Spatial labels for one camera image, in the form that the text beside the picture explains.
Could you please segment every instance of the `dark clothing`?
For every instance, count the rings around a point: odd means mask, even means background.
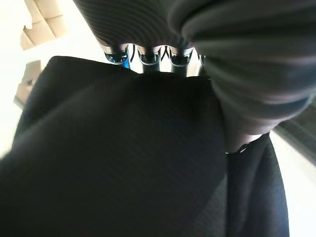
[[[54,57],[0,162],[1,236],[289,236],[269,135],[224,145],[210,80]]]

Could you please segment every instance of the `pinstripe fabric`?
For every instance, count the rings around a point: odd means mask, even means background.
[[[172,33],[158,0],[75,0],[89,27],[108,45],[134,43],[143,47],[189,47]]]

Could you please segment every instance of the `black fabric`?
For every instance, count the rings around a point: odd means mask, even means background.
[[[54,57],[0,162],[1,236],[288,236],[269,135],[224,145],[209,80]]]
[[[235,152],[316,90],[315,0],[75,0],[102,45],[195,47]]]

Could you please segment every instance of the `metal cylinder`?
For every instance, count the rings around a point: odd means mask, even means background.
[[[160,46],[149,48],[137,46],[137,48],[143,72],[160,71]]]
[[[169,47],[171,72],[186,77],[193,48],[178,49]]]

